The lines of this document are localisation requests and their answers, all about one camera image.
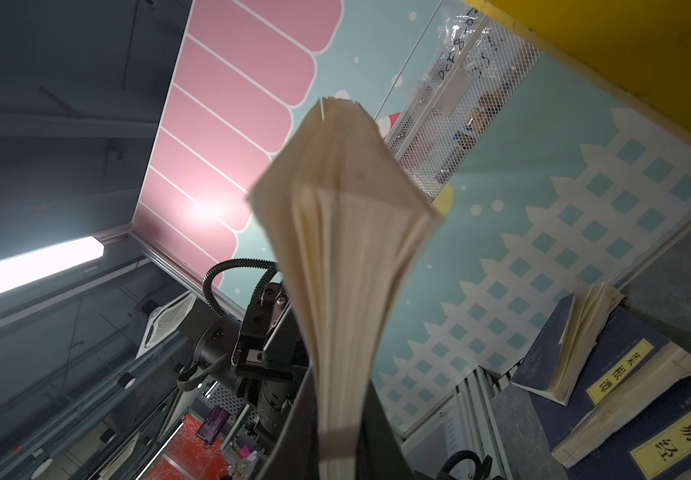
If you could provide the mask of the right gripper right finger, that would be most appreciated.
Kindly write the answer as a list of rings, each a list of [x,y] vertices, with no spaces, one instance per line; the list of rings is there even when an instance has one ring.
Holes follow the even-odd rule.
[[[373,383],[367,388],[357,442],[357,480],[413,480]]]

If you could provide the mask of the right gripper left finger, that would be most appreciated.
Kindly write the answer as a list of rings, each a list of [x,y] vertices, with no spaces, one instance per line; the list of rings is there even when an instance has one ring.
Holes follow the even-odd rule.
[[[319,479],[319,458],[316,374],[310,369],[259,480]]]

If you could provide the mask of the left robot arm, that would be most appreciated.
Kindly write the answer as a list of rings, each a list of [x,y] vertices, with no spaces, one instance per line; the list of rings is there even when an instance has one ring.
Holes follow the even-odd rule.
[[[275,447],[309,368],[292,300],[281,283],[269,283],[242,320],[230,312],[219,316],[184,291],[170,301],[148,297],[139,303],[134,326],[141,333],[139,355],[175,333],[185,335],[194,349],[178,369],[177,386],[192,391],[214,380],[257,412],[259,444]]]

